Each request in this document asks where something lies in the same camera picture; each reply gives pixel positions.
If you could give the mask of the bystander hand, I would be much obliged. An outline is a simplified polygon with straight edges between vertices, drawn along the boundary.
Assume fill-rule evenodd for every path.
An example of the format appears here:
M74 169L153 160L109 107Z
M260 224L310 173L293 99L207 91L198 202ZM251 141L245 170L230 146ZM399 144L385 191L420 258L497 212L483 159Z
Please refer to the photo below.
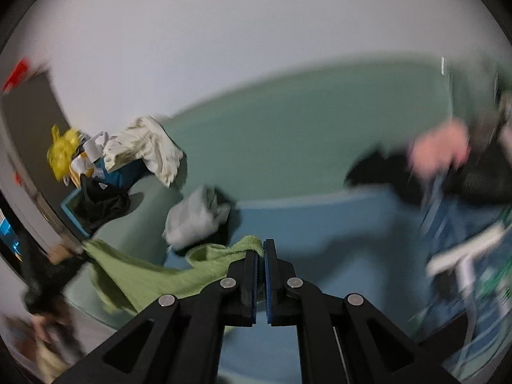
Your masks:
M445 121L423 133L411 144L409 163L412 173L430 179L452 165L459 168L469 157L468 127L463 121Z

